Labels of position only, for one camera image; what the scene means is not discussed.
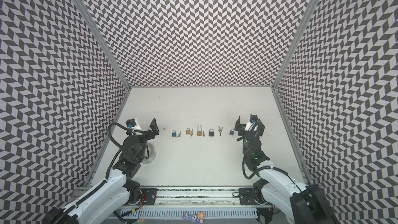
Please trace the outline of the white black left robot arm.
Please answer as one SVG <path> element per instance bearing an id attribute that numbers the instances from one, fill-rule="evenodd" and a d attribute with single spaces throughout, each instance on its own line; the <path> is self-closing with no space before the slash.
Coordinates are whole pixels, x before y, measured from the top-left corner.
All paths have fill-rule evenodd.
<path id="1" fill-rule="evenodd" d="M 51 209 L 42 220 L 44 224 L 100 224 L 112 213 L 123 221 L 118 208 L 125 204 L 143 206 L 145 194 L 133 177 L 149 158 L 148 141 L 160 134 L 157 121 L 153 119 L 146 131 L 135 119 L 127 120 L 125 125 L 110 124 L 114 125 L 125 130 L 127 138 L 118 145 L 105 177 L 72 203 Z"/>

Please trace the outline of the black padlock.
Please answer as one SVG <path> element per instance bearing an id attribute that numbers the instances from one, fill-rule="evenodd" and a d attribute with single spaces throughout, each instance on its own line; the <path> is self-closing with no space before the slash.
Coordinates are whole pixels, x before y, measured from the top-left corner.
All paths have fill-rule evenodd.
<path id="1" fill-rule="evenodd" d="M 214 134 L 215 134 L 215 132 L 214 132 L 213 128 L 210 128 L 210 129 L 209 129 L 208 136 L 213 137 Z"/>

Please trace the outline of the large brass padlock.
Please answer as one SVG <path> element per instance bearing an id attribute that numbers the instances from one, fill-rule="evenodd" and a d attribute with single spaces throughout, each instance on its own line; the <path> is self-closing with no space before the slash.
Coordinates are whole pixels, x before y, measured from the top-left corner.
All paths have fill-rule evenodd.
<path id="1" fill-rule="evenodd" d="M 206 133 L 203 131 L 202 125 L 198 125 L 197 127 L 197 136 L 202 136 L 202 137 L 206 136 Z"/>

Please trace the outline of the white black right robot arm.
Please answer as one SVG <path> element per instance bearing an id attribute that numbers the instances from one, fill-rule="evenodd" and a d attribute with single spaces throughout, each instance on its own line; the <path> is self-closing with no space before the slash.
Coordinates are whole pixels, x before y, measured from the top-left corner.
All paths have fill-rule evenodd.
<path id="1" fill-rule="evenodd" d="M 234 130 L 237 140 L 243 142 L 242 169 L 251 171 L 250 175 L 244 173 L 244 178 L 259 178 L 252 187 L 257 203 L 277 207 L 291 224 L 339 223 L 322 188 L 295 180 L 263 152 L 260 138 L 265 126 L 257 115 L 250 115 L 247 123 L 238 119 Z"/>

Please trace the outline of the blue padlock with key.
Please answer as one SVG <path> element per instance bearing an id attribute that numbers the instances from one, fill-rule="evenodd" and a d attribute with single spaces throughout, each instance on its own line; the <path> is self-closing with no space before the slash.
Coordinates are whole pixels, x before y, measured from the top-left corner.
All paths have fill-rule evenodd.
<path id="1" fill-rule="evenodd" d="M 175 130 L 172 131 L 172 137 L 173 138 L 180 138 L 181 137 L 181 132 L 177 132 Z"/>

